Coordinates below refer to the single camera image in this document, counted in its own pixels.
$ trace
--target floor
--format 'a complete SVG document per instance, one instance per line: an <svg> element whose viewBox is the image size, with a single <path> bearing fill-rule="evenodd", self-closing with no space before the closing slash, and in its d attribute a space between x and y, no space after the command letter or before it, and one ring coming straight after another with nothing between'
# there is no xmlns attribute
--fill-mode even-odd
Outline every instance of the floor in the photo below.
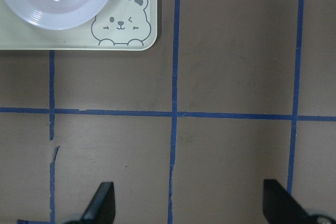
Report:
<svg viewBox="0 0 336 224"><path fill-rule="evenodd" d="M0 222L266 223L275 178L336 217L336 0L159 0L142 52L0 51Z"/></svg>

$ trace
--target bear illustration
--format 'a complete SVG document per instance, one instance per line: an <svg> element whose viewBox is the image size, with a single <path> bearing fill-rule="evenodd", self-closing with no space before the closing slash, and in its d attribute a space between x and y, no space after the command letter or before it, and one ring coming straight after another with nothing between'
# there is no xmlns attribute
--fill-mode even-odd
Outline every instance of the bear illustration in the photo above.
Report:
<svg viewBox="0 0 336 224"><path fill-rule="evenodd" d="M98 45L103 41L114 46L128 46L130 43L144 45L152 29L146 14L148 3L148 0L109 0L91 25Z"/></svg>

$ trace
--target white tray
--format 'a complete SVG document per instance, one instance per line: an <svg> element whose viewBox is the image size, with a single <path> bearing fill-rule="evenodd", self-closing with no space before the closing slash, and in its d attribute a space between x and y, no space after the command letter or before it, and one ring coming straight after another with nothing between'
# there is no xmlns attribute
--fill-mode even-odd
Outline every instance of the white tray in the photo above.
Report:
<svg viewBox="0 0 336 224"><path fill-rule="evenodd" d="M109 0L89 22L60 31L26 23L4 0L0 10L0 49L140 51L157 36L158 0Z"/></svg>

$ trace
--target plate rim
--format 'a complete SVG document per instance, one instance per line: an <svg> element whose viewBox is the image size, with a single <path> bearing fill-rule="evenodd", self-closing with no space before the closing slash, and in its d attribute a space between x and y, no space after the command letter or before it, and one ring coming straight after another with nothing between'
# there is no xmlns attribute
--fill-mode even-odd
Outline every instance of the plate rim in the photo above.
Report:
<svg viewBox="0 0 336 224"><path fill-rule="evenodd" d="M80 26L96 16L103 9L107 1L108 0L88 0L75 10L61 14L55 14L37 10L27 0L5 0L10 9L25 22L47 30L65 30ZM28 11L23 10L22 3L24 3L24 6L30 7ZM51 18L61 22L56 22L55 24L55 22L50 23L44 21L51 20Z"/></svg>

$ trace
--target grid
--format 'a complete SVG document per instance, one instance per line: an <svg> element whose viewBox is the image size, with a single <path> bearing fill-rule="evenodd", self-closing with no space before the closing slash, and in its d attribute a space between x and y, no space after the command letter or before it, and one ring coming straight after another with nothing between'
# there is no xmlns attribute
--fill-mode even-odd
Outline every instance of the grid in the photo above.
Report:
<svg viewBox="0 0 336 224"><path fill-rule="evenodd" d="M54 138L55 114L86 114L86 115L113 115L113 116L159 116L168 117L172 120L171 143L170 143L170 174L169 174L169 208L168 224L173 223L173 170L175 165L175 147L177 134L177 119L184 117L196 118L226 118L226 119L251 119L251 120L285 120L291 122L291 137L288 162L287 191L292 191L296 132L298 121L330 121L336 122L336 116L318 115L299 115L299 88L300 88L300 66L301 66L301 47L302 47L302 25L303 10L305 0L298 0L297 16L297 38L296 38L296 59L295 59L295 78L293 87L292 114L244 114L244 113L207 113L207 112L183 112L178 110L177 104L177 81L179 69L179 36L180 36L180 5L181 0L175 0L174 9L174 40L173 40L173 64L172 64L172 109L171 111L122 111L122 110L77 110L55 108L54 83L55 83L55 51L49 52L49 108L0 108L0 113L33 113L49 114L50 116L50 140ZM55 223L55 161L58 147L55 149L53 160L50 164L50 222L18 221L18 224L47 224Z"/></svg>

